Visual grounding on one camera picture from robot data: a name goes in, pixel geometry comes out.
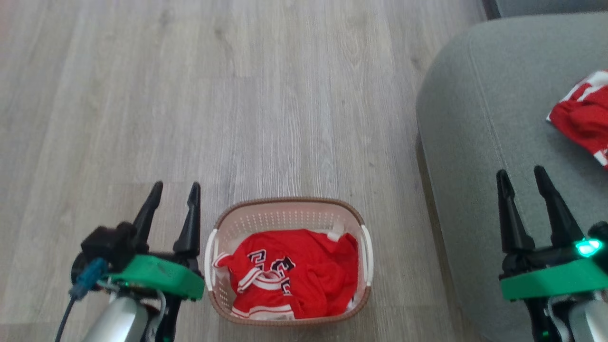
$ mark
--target red and white garment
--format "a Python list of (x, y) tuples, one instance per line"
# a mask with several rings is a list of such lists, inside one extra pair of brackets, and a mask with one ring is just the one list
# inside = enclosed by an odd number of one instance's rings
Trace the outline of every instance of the red and white garment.
[(608, 71), (596, 71), (581, 80), (547, 120), (608, 169)]
[(249, 319), (341, 315), (357, 289), (357, 240), (306, 229), (252, 234), (216, 268), (227, 267), (237, 294), (232, 314)]

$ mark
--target sofa cushion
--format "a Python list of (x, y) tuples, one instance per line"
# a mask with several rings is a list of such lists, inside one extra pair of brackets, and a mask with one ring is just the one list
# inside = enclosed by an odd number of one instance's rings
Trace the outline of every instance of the sofa cushion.
[(608, 219), (608, 173), (545, 118), (570, 88), (608, 68), (608, 13), (480, 24), (452, 40), (418, 96), (420, 136), (458, 301), (491, 341), (531, 341), (522, 302), (502, 299), (495, 174), (508, 171), (522, 220), (550, 244), (533, 167), (545, 166), (584, 232)]

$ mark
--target laundry basket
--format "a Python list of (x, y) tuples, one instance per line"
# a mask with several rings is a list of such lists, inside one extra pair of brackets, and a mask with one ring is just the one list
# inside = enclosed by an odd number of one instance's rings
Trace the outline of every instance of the laundry basket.
[[(309, 229), (316, 232), (350, 233), (359, 248), (359, 275), (354, 307), (339, 316), (260, 321), (231, 315), (236, 294), (230, 279), (212, 267), (220, 253), (232, 254), (251, 234), (261, 231)], [(205, 280), (213, 308), (220, 316), (237, 324), (255, 326), (302, 326), (343, 321), (355, 316), (370, 296), (374, 258), (370, 234), (361, 215), (349, 204), (324, 198), (271, 198), (237, 204), (219, 218), (205, 248)]]

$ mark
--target laminate flooring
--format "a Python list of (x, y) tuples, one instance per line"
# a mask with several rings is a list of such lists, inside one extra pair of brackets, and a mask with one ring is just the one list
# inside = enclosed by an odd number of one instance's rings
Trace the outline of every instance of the laminate flooring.
[[(182, 306), (178, 341), (479, 341), (454, 298), (415, 96), (440, 48), (484, 19), (479, 0), (0, 0), (0, 341), (54, 339), (81, 240), (132, 220), (157, 180), (157, 250), (193, 181), (203, 242), (239, 201), (309, 195), (351, 203), (375, 248), (349, 321), (234, 326), (205, 297)], [(64, 341), (106, 302), (77, 303)]]

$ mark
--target black cable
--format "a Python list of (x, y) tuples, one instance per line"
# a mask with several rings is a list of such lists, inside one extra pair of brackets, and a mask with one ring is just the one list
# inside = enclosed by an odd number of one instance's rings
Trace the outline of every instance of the black cable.
[(76, 298), (70, 297), (70, 303), (67, 305), (66, 312), (63, 314), (63, 318), (61, 319), (61, 323), (59, 324), (59, 330), (57, 330), (55, 342), (61, 341), (61, 335), (63, 334), (63, 329), (66, 327), (67, 317), (70, 315), (70, 311), (72, 311), (72, 307), (74, 306), (75, 301)]

